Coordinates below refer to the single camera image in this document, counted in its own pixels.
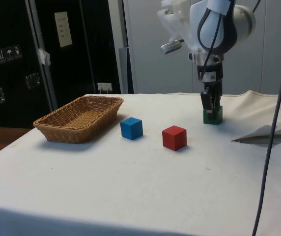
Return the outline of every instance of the wall outlet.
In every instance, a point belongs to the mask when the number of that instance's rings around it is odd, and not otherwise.
[[[98,83],[98,90],[110,92],[110,91],[112,91],[112,84],[111,83]]]

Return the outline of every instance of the white cloth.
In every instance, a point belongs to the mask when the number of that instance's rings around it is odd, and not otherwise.
[[[245,117],[242,98],[224,97],[225,122],[213,126],[198,95],[118,96],[116,123],[90,143],[49,143],[34,129],[0,152],[0,236],[250,235],[266,148],[231,142],[247,127],[233,129],[230,116]],[[128,117],[142,119],[144,137],[121,137]],[[162,146],[172,125],[187,129],[178,152]],[[258,235],[281,235],[281,145]]]

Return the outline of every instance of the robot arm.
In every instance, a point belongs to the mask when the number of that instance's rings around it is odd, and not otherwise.
[[[161,49],[167,54],[180,49],[185,41],[189,59],[197,66],[198,79],[205,87],[201,93],[204,123],[219,124],[223,116],[220,99],[224,54],[249,37],[255,29],[255,17],[247,7],[235,5],[235,0],[195,1],[188,11],[189,2],[162,0],[166,8],[158,12],[158,17],[171,39]]]

